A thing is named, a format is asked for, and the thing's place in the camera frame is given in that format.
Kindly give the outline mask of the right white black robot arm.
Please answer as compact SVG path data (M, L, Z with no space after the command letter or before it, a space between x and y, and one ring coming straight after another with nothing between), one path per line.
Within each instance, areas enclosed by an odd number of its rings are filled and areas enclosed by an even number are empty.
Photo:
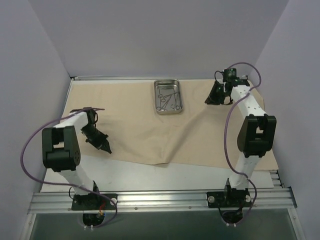
M237 136L237 148L240 152L236 166L230 166L228 178L230 189L222 193L223 203L234 206L240 201L238 191L245 191L251 185L251 176L258 162L269 152L274 143L277 119L267 114L253 95L256 86L251 86L247 78L237 76L234 65L221 71L222 81L215 80L205 100L207 105L229 105L238 108L243 123Z

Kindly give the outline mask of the beige cloth wrap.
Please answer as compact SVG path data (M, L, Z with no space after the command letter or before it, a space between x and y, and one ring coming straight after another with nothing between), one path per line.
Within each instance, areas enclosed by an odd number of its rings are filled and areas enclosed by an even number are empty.
M151 81L75 81L63 115L98 108L96 126L108 135L111 153L96 149L80 134L82 155L147 165L228 168L239 158L237 137L244 119L238 107L205 104L213 84L211 79L182 80L182 111L164 115L156 112Z

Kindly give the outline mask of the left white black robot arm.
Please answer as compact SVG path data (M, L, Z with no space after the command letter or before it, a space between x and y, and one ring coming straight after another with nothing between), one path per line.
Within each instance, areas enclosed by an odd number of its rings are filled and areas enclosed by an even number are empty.
M101 110L92 107L72 110L60 123L41 132L43 165L64 177L65 185L72 187L76 196L84 196L82 202L90 210L100 206L101 194L95 181L81 166L78 134L83 134L85 142L95 149L112 153L108 135L97 128L98 111Z

